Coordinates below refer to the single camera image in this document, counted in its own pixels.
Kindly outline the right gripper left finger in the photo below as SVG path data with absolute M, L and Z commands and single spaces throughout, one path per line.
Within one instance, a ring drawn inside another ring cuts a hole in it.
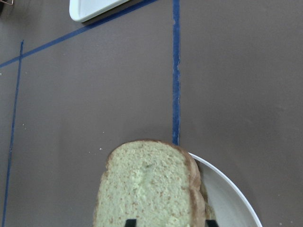
M 136 219 L 127 219 L 125 227 L 136 227 Z

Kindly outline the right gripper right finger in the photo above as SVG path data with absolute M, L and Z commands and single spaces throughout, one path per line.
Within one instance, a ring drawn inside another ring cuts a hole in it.
M 218 225 L 217 221 L 214 219 L 206 219 L 205 227 L 219 227 L 219 225 Z

